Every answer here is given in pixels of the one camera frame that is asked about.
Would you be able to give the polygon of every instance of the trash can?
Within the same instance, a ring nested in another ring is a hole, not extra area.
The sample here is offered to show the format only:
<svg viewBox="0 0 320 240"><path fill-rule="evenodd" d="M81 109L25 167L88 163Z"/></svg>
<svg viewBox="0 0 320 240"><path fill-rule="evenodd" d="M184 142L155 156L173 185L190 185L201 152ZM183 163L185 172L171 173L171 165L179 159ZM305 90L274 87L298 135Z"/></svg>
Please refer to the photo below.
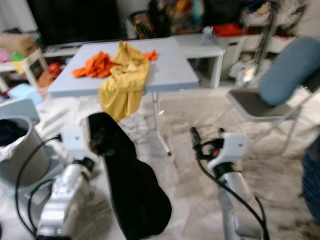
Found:
<svg viewBox="0 0 320 240"><path fill-rule="evenodd" d="M0 162L0 184L7 191L15 187L19 170L30 153L42 143L42 139L34 129L32 121L24 116L1 117L0 120L10 120L18 127L27 131L22 142L15 148L10 159ZM44 147L40 148L25 168L20 186L29 186L39 181L48 171L49 157Z"/></svg>

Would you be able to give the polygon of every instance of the black cable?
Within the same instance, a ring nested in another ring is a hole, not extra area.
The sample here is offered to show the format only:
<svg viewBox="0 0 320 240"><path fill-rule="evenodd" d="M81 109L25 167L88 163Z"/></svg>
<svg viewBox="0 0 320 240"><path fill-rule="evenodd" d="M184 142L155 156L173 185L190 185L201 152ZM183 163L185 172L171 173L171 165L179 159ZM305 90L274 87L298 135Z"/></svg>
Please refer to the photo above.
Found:
<svg viewBox="0 0 320 240"><path fill-rule="evenodd" d="M225 185L224 183L220 182L217 178L215 178L214 176L212 176L205 168L204 166L201 164L201 161L199 159L197 159L197 163L201 169L201 171L208 177L210 178L212 181L214 181L214 183L216 183L219 187L223 188L224 190L226 190L228 193L230 193L235 199L237 199L243 206L245 206L245 208L248 209L248 211L254 216L254 218L258 221L258 223L260 224L262 230L263 230L263 238L264 240L270 240L269 237L269 233L268 233L268 229L267 229L267 224L266 222L264 222L260 216L256 213L255 210L252 209L252 207L245 201L243 200L238 194L236 194L232 189L230 189L227 185Z"/></svg>
<svg viewBox="0 0 320 240"><path fill-rule="evenodd" d="M25 170L25 168L27 167L28 163L32 160L32 158L36 155L36 153L39 151L40 148L42 148L47 142L52 141L52 140L59 140L61 141L61 135L59 134L58 136L54 136L52 138L49 138L48 140L43 141L42 143L40 143L40 145L38 145L31 153L30 155L27 157L27 159L24 161L24 163L22 164L17 178L16 178L16 183L15 183L15 194L14 194L14 200L15 200L15 209L16 209L16 213L18 215L19 220L21 221L21 223L23 224L23 226L28 230L28 232L32 235L32 236L36 236L36 234L30 229L30 227L26 224L26 222L24 221L24 219L21 216L20 213L20 209L19 209L19 187L20 187L20 182L21 182L21 178L22 178L22 174Z"/></svg>
<svg viewBox="0 0 320 240"><path fill-rule="evenodd" d="M45 185L45 184L47 184L47 183L51 183L51 182L53 182L53 181L54 181L54 179L52 178L52 179L48 179L48 180L45 180L45 181L39 183L39 184L32 190L32 192L30 193L30 198L29 198L29 200L28 200L28 205L27 205L27 214L28 214L28 218L29 218L30 224L31 224L32 227L33 227L33 232L34 232L34 233L36 233L38 229L37 229L36 225L34 224L34 220L32 219L32 214L31 214L32 199L33 199L34 195L39 191L39 189L40 189L43 185Z"/></svg>
<svg viewBox="0 0 320 240"><path fill-rule="evenodd" d="M264 206L262 205L260 199L256 195L254 196L254 199L259 205L259 208L260 208L261 214L262 214L262 221L264 222L265 228L267 228L267 218L266 218Z"/></svg>

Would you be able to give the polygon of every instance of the television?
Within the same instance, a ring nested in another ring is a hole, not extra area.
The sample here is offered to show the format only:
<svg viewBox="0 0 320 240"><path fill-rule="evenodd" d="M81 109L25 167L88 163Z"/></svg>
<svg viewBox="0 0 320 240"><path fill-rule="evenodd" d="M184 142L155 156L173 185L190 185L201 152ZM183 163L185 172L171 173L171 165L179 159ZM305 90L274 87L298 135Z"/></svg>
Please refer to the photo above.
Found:
<svg viewBox="0 0 320 240"><path fill-rule="evenodd" d="M125 37L117 0L27 0L43 45L72 46Z"/></svg>

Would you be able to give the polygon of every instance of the blue chair cushion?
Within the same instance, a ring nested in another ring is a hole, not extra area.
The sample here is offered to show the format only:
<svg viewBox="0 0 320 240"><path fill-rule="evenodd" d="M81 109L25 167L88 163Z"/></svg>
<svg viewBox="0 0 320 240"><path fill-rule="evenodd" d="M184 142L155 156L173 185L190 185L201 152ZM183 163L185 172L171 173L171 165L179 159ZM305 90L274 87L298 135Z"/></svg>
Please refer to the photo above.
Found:
<svg viewBox="0 0 320 240"><path fill-rule="evenodd" d="M284 104L296 88L320 67L320 41L298 37L276 58L272 67L260 78L258 91L271 106Z"/></svg>

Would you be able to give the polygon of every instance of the white wall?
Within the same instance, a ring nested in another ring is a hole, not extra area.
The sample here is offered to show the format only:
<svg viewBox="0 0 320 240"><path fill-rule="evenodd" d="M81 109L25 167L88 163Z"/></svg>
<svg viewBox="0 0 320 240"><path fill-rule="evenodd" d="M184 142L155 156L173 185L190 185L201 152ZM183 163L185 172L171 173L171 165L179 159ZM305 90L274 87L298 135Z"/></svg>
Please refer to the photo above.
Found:
<svg viewBox="0 0 320 240"><path fill-rule="evenodd" d="M121 19L130 13L145 10L149 0L117 0ZM34 31L37 25L26 0L0 0L0 15L6 29L19 27L23 32Z"/></svg>
<svg viewBox="0 0 320 240"><path fill-rule="evenodd" d="M5 27L4 27L4 24L2 22L2 19L1 19L1 14L0 14L0 33L5 30Z"/></svg>
<svg viewBox="0 0 320 240"><path fill-rule="evenodd" d="M309 0L309 5L300 21L299 35L320 38L320 0Z"/></svg>

